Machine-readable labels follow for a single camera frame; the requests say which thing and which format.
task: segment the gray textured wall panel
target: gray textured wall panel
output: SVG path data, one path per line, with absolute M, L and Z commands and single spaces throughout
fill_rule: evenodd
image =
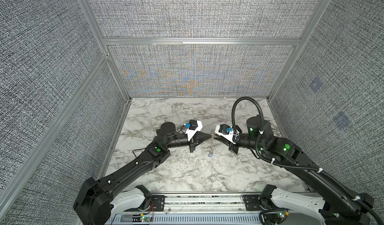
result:
M 77 0 L 1 0 L 0 192 L 97 62 Z
M 136 97 L 267 96 L 290 45 L 110 45 Z
M 289 138 L 382 217 L 383 17 L 384 0 L 332 0 L 272 101 Z
M 89 0 L 104 36 L 300 37 L 319 0 Z
M 1 224 L 73 224 L 77 193 L 98 176 L 124 104 L 105 65 Z

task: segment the marble vein pattern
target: marble vein pattern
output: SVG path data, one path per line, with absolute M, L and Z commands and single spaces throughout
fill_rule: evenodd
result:
M 235 101 L 235 98 L 134 98 L 106 174 L 132 161 L 132 150 L 146 147 L 164 122 L 173 122 L 178 129 L 190 119 L 200 120 L 202 132 L 210 134 L 214 134 L 217 124 L 231 126 Z M 257 101 L 275 136 L 281 136 L 266 99 Z M 236 108 L 236 124 L 246 131 L 246 120 L 257 114 L 251 102 L 241 101 Z M 139 177 L 124 191 L 141 184 L 151 192 L 260 192 L 266 184 L 291 192 L 305 191 L 300 179 L 292 173 L 256 159 L 248 149 L 240 148 L 235 155 L 213 138 L 200 144 L 193 153 L 188 147 L 170 148 L 170 151 L 163 164 Z

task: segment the white marble surface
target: white marble surface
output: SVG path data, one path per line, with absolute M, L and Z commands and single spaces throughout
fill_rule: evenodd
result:
M 257 99 L 264 118 L 271 122 L 276 136 L 281 136 L 265 99 Z M 203 123 L 202 132 L 214 134 L 217 124 L 231 125 L 234 98 L 136 98 L 128 111 L 106 174 L 113 173 L 134 159 L 133 149 L 146 147 L 156 136 L 156 129 L 170 121 L 177 127 L 190 119 Z M 249 101 L 236 107 L 236 124 L 246 131 L 245 122 L 258 114 Z M 237 155 L 213 138 L 196 147 L 170 148 L 170 157 L 156 169 L 142 175 L 125 190 L 143 184 L 151 192 L 261 191 L 273 184 L 291 192 L 304 192 L 298 177 L 277 166 L 256 159 L 248 149 Z

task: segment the cable tie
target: cable tie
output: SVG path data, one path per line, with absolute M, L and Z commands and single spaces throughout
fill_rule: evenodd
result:
M 357 201 L 357 200 L 360 200 L 361 199 L 361 197 L 359 197 L 359 196 L 356 196 L 354 199 L 351 199 L 352 201 Z

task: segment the blue square patch on wall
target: blue square patch on wall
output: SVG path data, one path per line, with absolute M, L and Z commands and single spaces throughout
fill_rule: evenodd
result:
M 351 121 L 343 111 L 340 111 L 335 117 L 333 117 L 333 121 L 339 130 L 344 130 L 351 124 Z
M 320 78 L 315 77 L 313 81 L 310 83 L 310 88 L 314 93 L 317 93 L 320 90 L 322 85 L 323 85 L 323 82 L 320 81 Z

